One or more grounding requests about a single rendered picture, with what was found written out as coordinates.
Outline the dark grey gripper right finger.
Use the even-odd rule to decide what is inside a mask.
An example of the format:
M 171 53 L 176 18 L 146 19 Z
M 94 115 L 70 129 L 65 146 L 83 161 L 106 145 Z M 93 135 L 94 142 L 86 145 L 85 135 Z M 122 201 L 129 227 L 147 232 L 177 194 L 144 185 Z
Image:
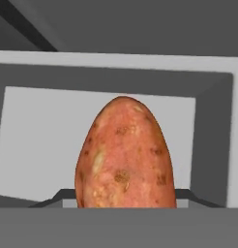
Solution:
M 192 202 L 200 203 L 200 204 L 202 204 L 204 206 L 207 206 L 207 207 L 221 208 L 221 206 L 216 204 L 216 203 L 213 203 L 213 202 L 198 198 L 189 189 L 176 189 L 175 190 L 175 195 L 176 195 L 177 200 L 189 200 L 189 201 L 192 201 Z

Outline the orange sweet potato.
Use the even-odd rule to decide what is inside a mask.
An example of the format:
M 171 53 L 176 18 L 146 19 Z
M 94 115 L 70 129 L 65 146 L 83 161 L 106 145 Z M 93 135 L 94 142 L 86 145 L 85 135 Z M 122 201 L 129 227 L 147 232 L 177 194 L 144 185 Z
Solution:
M 175 208 L 173 169 L 160 125 L 140 101 L 117 97 L 96 116 L 75 169 L 80 208 Z

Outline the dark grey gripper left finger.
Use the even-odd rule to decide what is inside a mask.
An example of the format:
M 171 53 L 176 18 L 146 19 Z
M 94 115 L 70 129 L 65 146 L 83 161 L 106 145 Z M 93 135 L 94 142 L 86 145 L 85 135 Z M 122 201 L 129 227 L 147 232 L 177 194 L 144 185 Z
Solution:
M 46 207 L 62 200 L 74 200 L 75 190 L 74 189 L 61 189 L 51 199 L 37 202 L 31 205 L 32 208 Z

